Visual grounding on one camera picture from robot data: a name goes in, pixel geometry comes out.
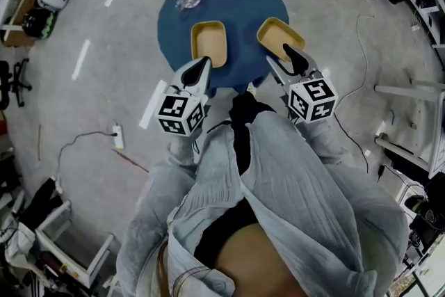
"rectangular tray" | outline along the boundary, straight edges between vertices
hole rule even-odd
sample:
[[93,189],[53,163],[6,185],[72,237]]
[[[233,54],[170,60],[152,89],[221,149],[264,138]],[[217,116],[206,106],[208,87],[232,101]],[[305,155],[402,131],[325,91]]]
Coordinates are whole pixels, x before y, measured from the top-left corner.
[[198,22],[191,31],[192,59],[208,56],[213,68],[227,62],[227,38],[222,22]]
[[285,62],[291,59],[283,50],[283,44],[305,49],[305,40],[296,33],[288,24],[276,17],[269,17],[260,26],[257,32],[260,44]]

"skin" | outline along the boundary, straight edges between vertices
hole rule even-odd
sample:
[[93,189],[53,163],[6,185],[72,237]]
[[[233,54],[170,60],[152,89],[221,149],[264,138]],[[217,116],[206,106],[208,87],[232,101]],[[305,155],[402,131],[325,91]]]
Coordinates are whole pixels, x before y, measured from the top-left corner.
[[258,223],[226,241],[215,268],[233,279],[235,297],[307,297]]

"gray shirt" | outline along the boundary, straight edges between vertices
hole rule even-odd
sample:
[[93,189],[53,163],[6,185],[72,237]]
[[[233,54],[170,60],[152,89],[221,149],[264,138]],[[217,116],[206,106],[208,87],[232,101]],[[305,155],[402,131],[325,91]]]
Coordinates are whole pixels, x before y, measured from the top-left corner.
[[248,128],[251,162],[241,176],[225,125],[208,134],[198,164],[191,143],[176,139],[150,171],[118,255],[125,295],[157,295],[155,262],[168,239],[170,288],[196,268],[202,272],[186,279],[184,295],[231,296],[233,281],[193,253],[203,231],[246,198],[308,296],[383,296],[407,247],[407,221],[394,199],[357,168],[323,164],[327,146],[317,156],[311,146],[320,140],[310,146],[276,113],[260,113]]

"hair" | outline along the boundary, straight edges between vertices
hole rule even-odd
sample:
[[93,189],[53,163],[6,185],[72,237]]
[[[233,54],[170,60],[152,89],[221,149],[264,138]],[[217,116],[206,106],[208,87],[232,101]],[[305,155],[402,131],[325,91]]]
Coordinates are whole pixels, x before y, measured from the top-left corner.
[[192,275],[195,275],[196,273],[209,270],[209,268],[195,267],[183,272],[175,280],[175,283],[173,284],[172,288],[172,294],[170,295],[170,290],[168,288],[168,272],[164,264],[164,252],[167,247],[168,247],[168,241],[162,243],[161,247],[159,248],[158,257],[156,259],[156,277],[158,279],[159,292],[161,294],[161,297],[178,297],[179,290],[181,289],[183,283],[187,280],[187,278],[189,278]]

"person's left arm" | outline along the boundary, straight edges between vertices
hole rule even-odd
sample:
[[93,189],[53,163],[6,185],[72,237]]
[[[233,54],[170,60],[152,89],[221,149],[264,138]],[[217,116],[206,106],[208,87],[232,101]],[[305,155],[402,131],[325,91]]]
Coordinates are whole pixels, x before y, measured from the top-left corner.
[[150,170],[136,203],[136,214],[118,254],[117,271],[125,296],[136,296],[145,262],[167,235],[167,217],[195,183],[192,142],[199,136],[174,136],[167,157]]

